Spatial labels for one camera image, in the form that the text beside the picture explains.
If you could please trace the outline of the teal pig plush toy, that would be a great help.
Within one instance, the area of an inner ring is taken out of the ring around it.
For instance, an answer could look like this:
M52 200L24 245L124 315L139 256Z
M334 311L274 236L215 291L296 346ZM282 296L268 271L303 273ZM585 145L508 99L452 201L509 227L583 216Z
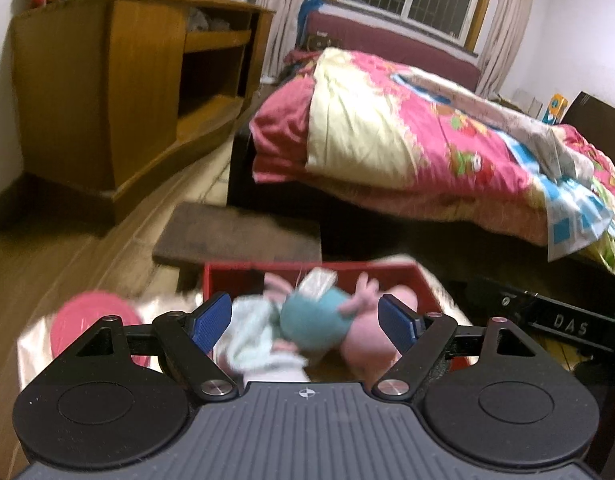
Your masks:
M320 358L336 350L347 367L367 387L393 365L400 353L379 324L380 298L392 295L411 311L418 308L416 293L405 285L388 290L369 274L358 274L350 294L335 285L332 272L321 293L314 296L304 286L293 287L274 273L264 275L264 297L279 307L279 336L272 348Z

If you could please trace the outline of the red cardboard box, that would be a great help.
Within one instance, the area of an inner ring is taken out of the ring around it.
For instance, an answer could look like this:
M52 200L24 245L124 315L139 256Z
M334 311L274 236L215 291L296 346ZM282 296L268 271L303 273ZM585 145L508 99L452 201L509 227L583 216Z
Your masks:
M272 348L279 336L279 307L264 297L264 275L277 274L293 287L304 286L306 292L318 296L328 276L317 273L317 268L331 271L335 285L349 294L354 292L358 274L366 272L379 281L382 290L396 285L411 288L418 297L419 314L441 312L461 325L468 322L437 278L409 257L373 262L209 263L203 271L205 295L225 292L232 300L231 321L213 350L214 361L222 370L245 385L310 380L362 382L336 350L309 358Z

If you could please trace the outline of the brown floor mat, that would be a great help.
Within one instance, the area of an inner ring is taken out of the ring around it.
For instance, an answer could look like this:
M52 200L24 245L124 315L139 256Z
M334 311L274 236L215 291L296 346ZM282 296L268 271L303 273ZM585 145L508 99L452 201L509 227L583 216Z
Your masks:
M213 261L321 261L319 226L238 208L182 202L152 250L163 266Z

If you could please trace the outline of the pink lidded drink cup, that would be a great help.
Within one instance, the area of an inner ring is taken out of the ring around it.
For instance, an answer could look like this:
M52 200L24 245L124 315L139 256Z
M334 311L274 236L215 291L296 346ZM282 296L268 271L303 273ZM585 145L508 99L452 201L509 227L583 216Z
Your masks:
M118 316L124 326L142 323L136 308L120 296L104 290L82 292L60 307L51 322L49 340L53 359L105 316Z

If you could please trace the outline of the orange blue box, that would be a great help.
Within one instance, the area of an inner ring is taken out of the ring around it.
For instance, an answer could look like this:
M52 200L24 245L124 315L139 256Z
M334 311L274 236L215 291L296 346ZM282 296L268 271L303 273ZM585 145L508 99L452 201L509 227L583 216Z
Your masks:
M558 125L568 106L568 99L560 93L555 93L546 107L542 122L546 125Z

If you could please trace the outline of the wooden cabinet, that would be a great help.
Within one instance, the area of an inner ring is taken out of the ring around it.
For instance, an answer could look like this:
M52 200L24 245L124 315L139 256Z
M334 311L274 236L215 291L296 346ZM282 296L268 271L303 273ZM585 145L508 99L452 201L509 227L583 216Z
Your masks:
M68 0L12 20L27 206L122 221L230 135L272 11L234 0Z

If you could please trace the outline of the beige right curtain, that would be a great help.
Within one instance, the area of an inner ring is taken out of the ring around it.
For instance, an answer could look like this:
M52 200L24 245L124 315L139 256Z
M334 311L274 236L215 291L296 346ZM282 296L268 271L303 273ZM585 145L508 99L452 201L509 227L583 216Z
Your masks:
M490 99L501 90L521 46L533 0L498 0L484 48L479 57L475 93Z

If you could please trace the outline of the blue bag by bed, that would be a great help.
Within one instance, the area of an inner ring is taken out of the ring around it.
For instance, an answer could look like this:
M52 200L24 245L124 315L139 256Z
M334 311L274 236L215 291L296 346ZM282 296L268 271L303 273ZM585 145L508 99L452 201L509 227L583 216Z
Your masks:
M306 38L307 19L309 14L318 11L324 4L324 0L303 0L298 10L298 29L296 30L295 47L301 47Z

